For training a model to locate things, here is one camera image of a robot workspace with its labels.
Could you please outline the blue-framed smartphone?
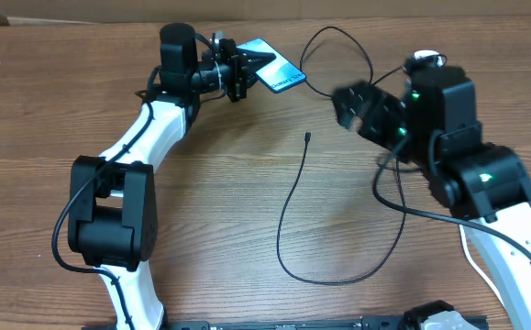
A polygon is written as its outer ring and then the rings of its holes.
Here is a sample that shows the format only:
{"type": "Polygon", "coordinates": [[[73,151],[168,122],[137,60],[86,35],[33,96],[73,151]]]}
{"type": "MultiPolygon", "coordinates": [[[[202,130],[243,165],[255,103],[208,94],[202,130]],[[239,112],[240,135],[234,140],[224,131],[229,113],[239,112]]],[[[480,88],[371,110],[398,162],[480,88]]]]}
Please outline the blue-framed smartphone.
{"type": "Polygon", "coordinates": [[[255,38],[238,47],[242,50],[270,53],[275,56],[272,62],[256,72],[261,82],[273,93],[282,93],[305,82],[306,75],[264,39],[255,38]]]}

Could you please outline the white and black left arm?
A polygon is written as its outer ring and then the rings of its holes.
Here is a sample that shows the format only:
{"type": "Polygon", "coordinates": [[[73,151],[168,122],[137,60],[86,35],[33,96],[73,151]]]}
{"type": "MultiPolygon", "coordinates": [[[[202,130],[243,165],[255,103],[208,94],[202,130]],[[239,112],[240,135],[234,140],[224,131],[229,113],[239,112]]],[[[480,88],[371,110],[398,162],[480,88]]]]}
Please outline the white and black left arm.
{"type": "Polygon", "coordinates": [[[154,175],[191,129],[201,95],[246,98],[272,51],[243,49],[232,38],[206,39],[185,23],[160,30],[160,65],[138,92],[137,120],[97,157],[72,164],[70,197],[54,226],[51,252],[64,269],[100,276],[116,311],[116,329],[162,329],[166,309],[149,260],[158,236],[154,175]]]}

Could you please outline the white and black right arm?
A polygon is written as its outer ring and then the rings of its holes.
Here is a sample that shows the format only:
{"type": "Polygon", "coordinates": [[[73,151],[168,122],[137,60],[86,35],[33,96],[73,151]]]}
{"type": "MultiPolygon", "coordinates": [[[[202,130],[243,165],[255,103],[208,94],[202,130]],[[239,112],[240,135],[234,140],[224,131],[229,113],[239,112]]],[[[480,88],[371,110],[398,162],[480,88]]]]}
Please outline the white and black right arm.
{"type": "Polygon", "coordinates": [[[402,96],[371,82],[336,89],[337,122],[354,118],[363,138],[412,161],[449,215],[400,211],[463,227],[481,254],[516,329],[531,329],[531,178],[510,148],[485,142],[472,80],[445,56],[404,63],[402,96]]]}

